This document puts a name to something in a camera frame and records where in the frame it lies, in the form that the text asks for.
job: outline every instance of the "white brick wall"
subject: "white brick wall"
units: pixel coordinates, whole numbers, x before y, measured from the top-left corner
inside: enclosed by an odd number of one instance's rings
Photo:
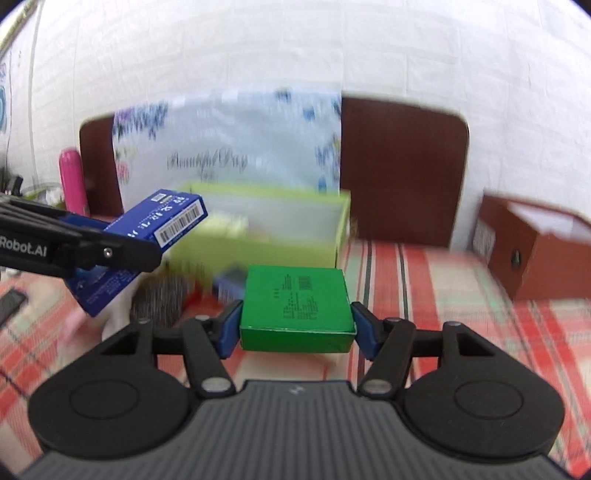
[[[591,216],[591,19],[569,0],[45,0],[30,83],[13,85],[9,159],[40,181],[59,178],[90,116],[192,90],[318,85],[466,118],[456,248],[484,188]]]

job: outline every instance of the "red plaid bedsheet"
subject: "red plaid bedsheet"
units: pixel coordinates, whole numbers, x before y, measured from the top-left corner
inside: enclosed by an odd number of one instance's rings
[[[470,254],[376,242],[355,242],[341,259],[349,297],[378,317],[401,316],[419,328],[465,323],[549,381],[566,406],[552,458],[572,475],[591,467],[591,304],[586,300],[512,304]],[[60,280],[24,274],[11,284],[31,299],[0,332],[0,460],[18,472],[41,450],[27,422],[27,398],[74,353],[58,355],[61,321],[74,300]],[[160,368],[185,381],[182,361],[163,356]],[[237,348],[225,366],[241,385],[246,378],[348,378],[355,385],[368,369],[356,345],[346,355],[283,355]],[[436,367],[413,363],[411,379]]]

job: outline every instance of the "green box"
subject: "green box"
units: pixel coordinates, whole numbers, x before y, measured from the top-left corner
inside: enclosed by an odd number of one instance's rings
[[[203,197],[208,212],[247,216],[269,237],[228,238],[194,228],[169,250],[170,267],[195,275],[207,288],[235,265],[336,266],[347,239],[348,192],[193,182],[180,188]]]
[[[244,350],[348,352],[356,328],[343,272],[250,267],[240,331]]]

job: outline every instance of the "barcode label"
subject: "barcode label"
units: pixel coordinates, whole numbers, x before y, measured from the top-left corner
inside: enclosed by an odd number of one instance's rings
[[[491,261],[495,240],[495,231],[482,220],[478,220],[472,239],[472,249],[481,257],[486,258],[486,263]]]
[[[222,305],[229,305],[234,301],[234,295],[227,288],[220,286],[217,291],[217,300]]]
[[[154,232],[158,245],[162,248],[164,245],[170,243],[179,233],[187,230],[191,224],[201,217],[203,209],[201,202],[196,201],[187,210],[182,211],[177,216],[171,218],[163,226]]]
[[[308,276],[300,277],[300,290],[312,290],[312,279]]]
[[[157,195],[154,195],[150,200],[152,200],[153,202],[159,202],[160,200],[162,200],[164,197],[166,197],[166,193],[159,193]]]

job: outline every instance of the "lime green box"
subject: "lime green box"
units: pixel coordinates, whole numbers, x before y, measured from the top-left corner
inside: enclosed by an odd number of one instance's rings
[[[273,187],[194,182],[180,188],[199,193],[207,211],[246,216],[265,238],[227,236],[194,228],[169,250],[169,264],[192,273],[205,287],[229,267],[284,265],[334,268],[346,241],[348,192],[319,193]]]

